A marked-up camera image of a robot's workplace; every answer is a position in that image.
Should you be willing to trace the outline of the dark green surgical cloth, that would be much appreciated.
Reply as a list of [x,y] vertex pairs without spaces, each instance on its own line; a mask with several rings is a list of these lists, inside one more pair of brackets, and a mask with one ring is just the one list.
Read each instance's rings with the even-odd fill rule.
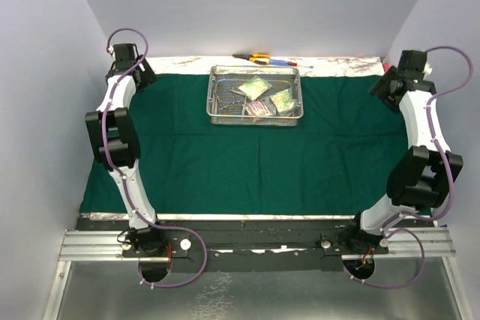
[[140,174],[162,214],[355,214],[386,191],[407,149],[401,115],[366,77],[305,77],[294,127],[221,126],[206,114],[208,79],[165,74],[137,94]]

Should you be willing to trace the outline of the pink instrument packet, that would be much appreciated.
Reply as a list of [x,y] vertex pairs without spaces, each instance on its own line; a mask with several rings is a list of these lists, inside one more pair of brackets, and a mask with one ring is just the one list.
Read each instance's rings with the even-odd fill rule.
[[269,100],[255,100],[246,106],[247,114],[253,117],[270,117],[275,116],[277,110],[275,105]]

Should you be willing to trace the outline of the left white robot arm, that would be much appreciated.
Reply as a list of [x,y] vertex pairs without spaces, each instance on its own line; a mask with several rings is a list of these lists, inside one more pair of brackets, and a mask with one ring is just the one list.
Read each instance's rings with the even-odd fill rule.
[[130,114],[134,95],[155,82],[155,74],[134,43],[107,48],[113,62],[100,106],[85,115],[94,154],[113,179],[127,210],[129,228],[147,229],[157,221],[140,176],[140,140]]

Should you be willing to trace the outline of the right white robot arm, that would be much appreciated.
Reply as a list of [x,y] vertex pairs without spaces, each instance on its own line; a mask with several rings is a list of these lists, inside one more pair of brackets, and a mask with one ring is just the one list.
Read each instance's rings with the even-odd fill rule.
[[344,235],[346,248],[362,253],[372,242],[405,216],[439,220],[455,199],[455,181],[464,160],[454,154],[443,135],[437,115],[442,97],[427,81],[428,51],[404,50],[397,66],[391,66],[369,93],[388,108],[402,114],[408,149],[391,171],[385,195],[355,217],[355,229]]

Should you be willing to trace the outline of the steel surgical scissors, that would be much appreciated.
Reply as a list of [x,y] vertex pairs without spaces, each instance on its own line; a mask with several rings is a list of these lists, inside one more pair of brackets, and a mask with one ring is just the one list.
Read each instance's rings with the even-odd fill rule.
[[217,95],[217,114],[222,115],[242,115],[245,112],[245,106],[248,98],[239,90],[228,88],[216,93]]

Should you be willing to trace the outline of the metal mesh instrument tray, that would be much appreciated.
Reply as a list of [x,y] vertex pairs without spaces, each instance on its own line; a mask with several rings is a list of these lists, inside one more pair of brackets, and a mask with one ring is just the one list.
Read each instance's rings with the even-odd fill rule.
[[206,112],[213,124],[293,127],[304,115],[294,67],[216,65],[208,83]]

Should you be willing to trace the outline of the green packet right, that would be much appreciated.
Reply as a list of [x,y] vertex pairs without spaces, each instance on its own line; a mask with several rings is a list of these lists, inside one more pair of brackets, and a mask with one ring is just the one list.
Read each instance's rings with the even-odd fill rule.
[[279,91],[270,96],[271,102],[274,104],[278,114],[284,116],[292,111],[296,105],[296,101],[289,89]]

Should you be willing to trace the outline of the blue red pen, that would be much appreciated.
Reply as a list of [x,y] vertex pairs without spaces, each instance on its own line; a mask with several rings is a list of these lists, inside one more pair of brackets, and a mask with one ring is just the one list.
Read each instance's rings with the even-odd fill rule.
[[270,58],[268,60],[268,64],[275,67],[304,67],[308,69],[314,68],[314,66],[311,66],[311,65],[302,65],[294,61],[281,60],[276,58]]

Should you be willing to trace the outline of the yellow handled pliers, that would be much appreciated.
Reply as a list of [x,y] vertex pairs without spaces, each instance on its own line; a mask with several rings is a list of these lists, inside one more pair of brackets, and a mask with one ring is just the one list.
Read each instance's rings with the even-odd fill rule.
[[249,61],[249,62],[252,62],[254,64],[258,64],[258,65],[269,65],[270,64],[270,59],[271,59],[270,55],[260,54],[260,53],[234,54],[232,56],[233,56],[233,58],[242,59],[242,60]]

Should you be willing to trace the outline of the aluminium extrusion frame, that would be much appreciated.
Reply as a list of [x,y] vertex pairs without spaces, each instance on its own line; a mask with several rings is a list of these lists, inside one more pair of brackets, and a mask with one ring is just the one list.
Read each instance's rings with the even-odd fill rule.
[[116,237],[127,227],[124,214],[84,213],[73,229],[64,232],[43,319],[59,317],[73,264],[121,259],[122,249]]

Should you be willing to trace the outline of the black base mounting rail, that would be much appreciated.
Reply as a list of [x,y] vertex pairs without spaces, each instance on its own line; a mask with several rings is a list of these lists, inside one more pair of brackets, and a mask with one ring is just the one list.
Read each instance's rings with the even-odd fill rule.
[[188,220],[165,232],[172,246],[147,252],[128,240],[127,229],[116,240],[124,262],[138,262],[144,271],[171,266],[176,273],[198,270],[223,272],[341,271],[347,262],[362,259],[431,256],[437,234],[433,226],[407,221],[380,245],[350,250],[346,246],[349,219],[333,220]]

